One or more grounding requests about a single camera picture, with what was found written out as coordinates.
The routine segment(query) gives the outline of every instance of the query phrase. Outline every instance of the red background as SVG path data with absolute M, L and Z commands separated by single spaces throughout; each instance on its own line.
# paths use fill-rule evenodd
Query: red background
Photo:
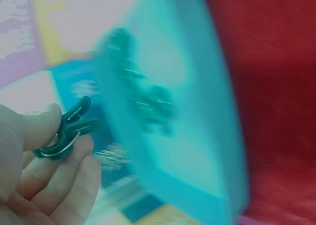
M 207 0 L 243 124 L 246 215 L 316 224 L 316 0 Z

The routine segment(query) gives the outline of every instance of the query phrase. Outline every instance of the plastic clip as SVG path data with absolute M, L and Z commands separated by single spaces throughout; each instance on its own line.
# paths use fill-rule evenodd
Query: plastic clip
M 57 132 L 57 143 L 34 150 L 35 156 L 38 158 L 46 157 L 53 161 L 65 158 L 72 152 L 73 144 L 78 136 L 102 129 L 103 123 L 100 120 L 81 120 L 81 117 L 89 109 L 90 105 L 90 97 L 84 96 L 73 108 L 65 113 L 61 118 Z

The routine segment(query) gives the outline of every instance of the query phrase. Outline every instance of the hand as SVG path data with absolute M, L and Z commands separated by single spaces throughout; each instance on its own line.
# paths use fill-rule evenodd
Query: hand
M 36 116 L 0 105 L 0 221 L 5 225 L 82 225 L 94 204 L 101 168 L 90 156 L 90 136 L 80 136 L 61 161 L 35 158 L 60 126 L 53 104 Z

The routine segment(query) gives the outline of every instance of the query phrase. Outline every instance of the teal plastic container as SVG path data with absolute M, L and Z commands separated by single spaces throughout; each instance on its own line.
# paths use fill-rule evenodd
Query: teal plastic container
M 94 59 L 104 110 L 132 170 L 203 225 L 233 224 L 248 203 L 247 171 L 205 0 L 136 0 L 118 28 Z

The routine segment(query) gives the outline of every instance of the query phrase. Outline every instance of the purple surface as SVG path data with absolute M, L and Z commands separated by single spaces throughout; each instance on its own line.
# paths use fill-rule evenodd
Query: purple surface
M 240 217 L 237 220 L 236 225 L 268 225 L 268 224 L 259 223 L 259 222 L 254 221 L 253 219 L 249 219 L 246 217 Z
M 0 87 L 43 68 L 31 0 L 0 0 Z

